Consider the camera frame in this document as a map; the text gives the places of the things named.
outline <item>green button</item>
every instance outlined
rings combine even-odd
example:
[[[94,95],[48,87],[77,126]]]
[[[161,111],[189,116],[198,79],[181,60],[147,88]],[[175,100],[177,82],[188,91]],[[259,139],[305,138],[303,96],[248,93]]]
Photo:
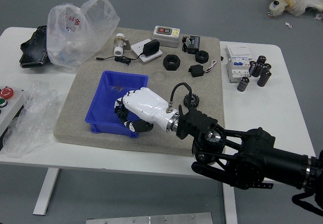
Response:
[[[5,107],[7,105],[7,101],[5,99],[0,98],[0,108]]]

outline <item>emergency stop button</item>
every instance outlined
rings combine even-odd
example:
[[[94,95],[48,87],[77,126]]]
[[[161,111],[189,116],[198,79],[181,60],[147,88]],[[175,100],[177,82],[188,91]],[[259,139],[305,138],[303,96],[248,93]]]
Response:
[[[14,96],[14,90],[12,88],[4,88],[0,91],[0,97],[3,99],[10,99],[12,96]]]

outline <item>black hex nut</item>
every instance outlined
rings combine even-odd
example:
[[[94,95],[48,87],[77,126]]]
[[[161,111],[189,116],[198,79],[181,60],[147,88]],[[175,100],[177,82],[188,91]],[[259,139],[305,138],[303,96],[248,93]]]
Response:
[[[181,64],[181,60],[177,55],[169,54],[164,58],[163,66],[168,71],[175,71]]]
[[[205,64],[208,61],[207,51],[198,51],[195,54],[195,61],[197,61],[200,64]]]

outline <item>gray floor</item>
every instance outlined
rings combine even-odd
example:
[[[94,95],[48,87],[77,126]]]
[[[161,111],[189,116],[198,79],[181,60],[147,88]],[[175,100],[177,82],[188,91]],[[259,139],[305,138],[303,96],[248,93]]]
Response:
[[[66,2],[81,6],[86,1],[0,0],[0,33],[13,26],[45,25],[52,7]],[[315,11],[300,17],[284,13],[270,19],[266,13],[272,0],[109,1],[121,18],[120,27],[152,30],[155,25],[167,25],[179,27],[185,34],[222,41],[279,46],[316,155],[323,149],[323,22],[314,19]],[[0,222],[85,223],[87,218],[207,211],[212,213],[214,224],[225,223],[221,186],[215,181],[77,170],[60,172],[46,216],[33,216],[45,174],[42,168],[0,166]],[[239,224],[321,223],[322,217],[292,204],[296,193],[295,188],[283,185],[270,191],[236,190]]]

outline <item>blue plastic bin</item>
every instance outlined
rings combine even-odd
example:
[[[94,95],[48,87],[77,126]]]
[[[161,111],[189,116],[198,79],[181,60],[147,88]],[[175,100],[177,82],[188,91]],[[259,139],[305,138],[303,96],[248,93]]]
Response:
[[[124,96],[129,90],[147,87],[147,83],[147,75],[104,71],[85,117],[85,121],[91,125],[91,132],[114,133],[127,135],[131,138],[138,137],[138,133],[131,132],[118,119],[114,112],[114,106],[116,99]],[[137,119],[139,118],[135,114],[129,112],[128,120],[135,121]]]

